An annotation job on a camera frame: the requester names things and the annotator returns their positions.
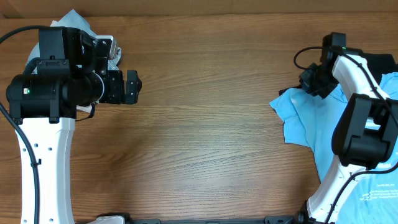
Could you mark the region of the light blue printed t-shirt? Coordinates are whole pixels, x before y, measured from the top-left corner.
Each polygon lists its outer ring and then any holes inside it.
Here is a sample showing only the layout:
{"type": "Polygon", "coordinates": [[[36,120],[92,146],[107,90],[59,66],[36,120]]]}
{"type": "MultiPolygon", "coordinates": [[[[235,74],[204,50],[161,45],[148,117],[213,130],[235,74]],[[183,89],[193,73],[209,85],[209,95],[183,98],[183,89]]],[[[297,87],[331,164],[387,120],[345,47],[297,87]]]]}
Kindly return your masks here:
{"type": "MultiPolygon", "coordinates": [[[[331,137],[346,108],[337,86],[325,99],[291,88],[270,103],[284,122],[286,143],[310,147],[318,176],[324,179],[331,165],[331,137]]],[[[397,223],[397,172],[363,175],[338,214],[338,223],[397,223]]]]}

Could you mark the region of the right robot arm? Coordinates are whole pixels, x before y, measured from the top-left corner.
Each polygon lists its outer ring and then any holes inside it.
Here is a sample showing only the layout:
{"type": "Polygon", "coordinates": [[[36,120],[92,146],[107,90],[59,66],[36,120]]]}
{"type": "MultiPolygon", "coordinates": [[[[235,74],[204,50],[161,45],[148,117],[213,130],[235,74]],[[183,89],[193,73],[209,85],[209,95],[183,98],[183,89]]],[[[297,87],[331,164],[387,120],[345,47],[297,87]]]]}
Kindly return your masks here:
{"type": "Polygon", "coordinates": [[[397,140],[397,100],[379,86],[384,74],[397,71],[393,56],[347,47],[339,32],[324,36],[319,49],[320,63],[302,69],[300,87],[326,98],[340,85],[348,104],[332,135],[334,156],[326,177],[292,223],[335,223],[356,185],[378,173],[397,140]]]}

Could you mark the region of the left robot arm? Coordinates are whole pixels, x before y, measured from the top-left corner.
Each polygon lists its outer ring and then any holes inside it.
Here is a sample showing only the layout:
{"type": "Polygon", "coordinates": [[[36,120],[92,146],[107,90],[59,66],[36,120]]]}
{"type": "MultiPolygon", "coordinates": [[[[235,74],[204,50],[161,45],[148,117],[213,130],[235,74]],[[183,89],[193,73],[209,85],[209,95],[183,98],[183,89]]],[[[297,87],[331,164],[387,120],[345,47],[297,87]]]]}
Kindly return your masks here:
{"type": "Polygon", "coordinates": [[[73,223],[70,151],[77,110],[99,103],[133,105],[142,88],[135,70],[110,70],[119,55],[110,35],[38,26],[39,54],[15,76],[1,112],[21,152],[22,223],[73,223]]]}

